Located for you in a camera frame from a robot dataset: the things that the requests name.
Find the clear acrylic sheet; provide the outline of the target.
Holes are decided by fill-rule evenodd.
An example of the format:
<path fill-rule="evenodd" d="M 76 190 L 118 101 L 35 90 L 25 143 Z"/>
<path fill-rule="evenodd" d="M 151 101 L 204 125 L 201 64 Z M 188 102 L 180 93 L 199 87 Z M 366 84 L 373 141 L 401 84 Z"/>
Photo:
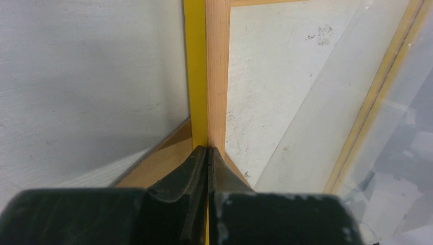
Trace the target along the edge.
<path fill-rule="evenodd" d="M 367 244 L 432 224 L 432 1 L 362 1 L 255 189 L 337 195 Z"/>

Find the yellow picture frame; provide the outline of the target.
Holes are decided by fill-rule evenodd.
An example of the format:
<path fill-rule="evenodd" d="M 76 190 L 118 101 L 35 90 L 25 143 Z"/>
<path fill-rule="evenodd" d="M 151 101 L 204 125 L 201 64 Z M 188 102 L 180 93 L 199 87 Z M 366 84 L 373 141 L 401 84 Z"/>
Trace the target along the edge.
<path fill-rule="evenodd" d="M 207 149 L 207 182 L 209 149 L 217 148 L 260 192 L 255 184 L 361 4 L 184 2 L 193 146 Z M 206 194 L 209 221 L 209 183 Z M 409 235 L 431 230 L 432 224 L 376 243 L 397 238 L 415 244 Z"/>

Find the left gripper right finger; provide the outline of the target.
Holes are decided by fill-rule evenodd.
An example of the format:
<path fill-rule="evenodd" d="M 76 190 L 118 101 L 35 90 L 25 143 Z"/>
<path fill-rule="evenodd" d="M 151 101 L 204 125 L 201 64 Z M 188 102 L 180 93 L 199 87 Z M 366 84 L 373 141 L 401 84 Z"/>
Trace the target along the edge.
<path fill-rule="evenodd" d="M 211 244 L 362 244 L 357 222 L 328 194 L 255 192 L 210 148 Z"/>

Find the brown backing board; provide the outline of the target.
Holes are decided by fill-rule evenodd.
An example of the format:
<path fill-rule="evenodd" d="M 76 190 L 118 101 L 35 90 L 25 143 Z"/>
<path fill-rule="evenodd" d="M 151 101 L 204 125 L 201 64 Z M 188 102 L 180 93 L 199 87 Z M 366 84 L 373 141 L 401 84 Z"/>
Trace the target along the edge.
<path fill-rule="evenodd" d="M 191 120 L 188 118 L 115 181 L 113 187 L 149 188 L 179 167 L 193 150 Z"/>

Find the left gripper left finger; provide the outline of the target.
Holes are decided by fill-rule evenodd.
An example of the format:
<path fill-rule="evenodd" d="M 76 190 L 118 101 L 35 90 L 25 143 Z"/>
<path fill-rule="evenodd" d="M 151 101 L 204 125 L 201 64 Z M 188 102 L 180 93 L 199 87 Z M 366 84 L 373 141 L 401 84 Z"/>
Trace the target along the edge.
<path fill-rule="evenodd" d="M 204 244 L 207 149 L 148 188 L 30 189 L 1 213 L 1 244 Z"/>

